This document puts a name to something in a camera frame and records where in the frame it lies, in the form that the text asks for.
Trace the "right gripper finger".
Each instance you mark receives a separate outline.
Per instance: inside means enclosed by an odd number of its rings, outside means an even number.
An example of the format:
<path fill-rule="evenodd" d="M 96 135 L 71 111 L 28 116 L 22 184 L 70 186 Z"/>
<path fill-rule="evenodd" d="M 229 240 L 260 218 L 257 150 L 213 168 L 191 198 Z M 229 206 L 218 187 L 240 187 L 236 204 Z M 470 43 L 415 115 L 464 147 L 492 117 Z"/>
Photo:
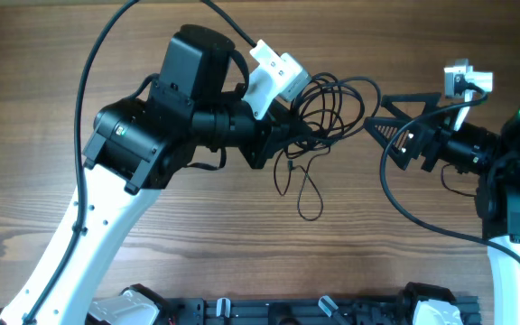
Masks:
<path fill-rule="evenodd" d="M 395 117 L 367 117 L 365 130 L 385 149 L 392 142 L 388 156 L 401 169 L 406 170 L 412 159 L 417 159 L 423 148 L 423 127 L 413 124 L 401 134 L 399 130 L 408 123 Z"/>
<path fill-rule="evenodd" d="M 383 95 L 381 106 L 391 115 L 390 117 L 381 117 L 379 122 L 382 125 L 404 125 L 412 120 L 412 118 L 403 110 L 403 105 L 415 104 L 422 108 L 422 112 L 430 112 L 437 107 L 441 99 L 441 93 L 416 93 L 416 94 L 400 94 L 400 95 Z"/>

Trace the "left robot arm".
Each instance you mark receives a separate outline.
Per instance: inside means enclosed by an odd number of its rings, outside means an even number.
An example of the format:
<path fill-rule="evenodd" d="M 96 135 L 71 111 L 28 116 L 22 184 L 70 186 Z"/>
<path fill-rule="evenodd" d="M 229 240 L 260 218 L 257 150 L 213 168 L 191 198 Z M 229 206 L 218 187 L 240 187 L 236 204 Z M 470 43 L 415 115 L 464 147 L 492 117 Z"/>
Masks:
<path fill-rule="evenodd" d="M 83 151 L 84 181 L 22 290 L 0 309 L 0 324 L 153 323 L 159 306 L 140 301 L 114 316 L 90 315 L 96 290 L 137 220 L 195 150 L 236 147 L 254 169 L 311 133 L 287 104 L 310 82 L 290 54 L 265 42 L 251 48 L 249 70 L 235 44 L 185 24 L 162 69 L 140 86 L 147 94 L 102 108 Z"/>

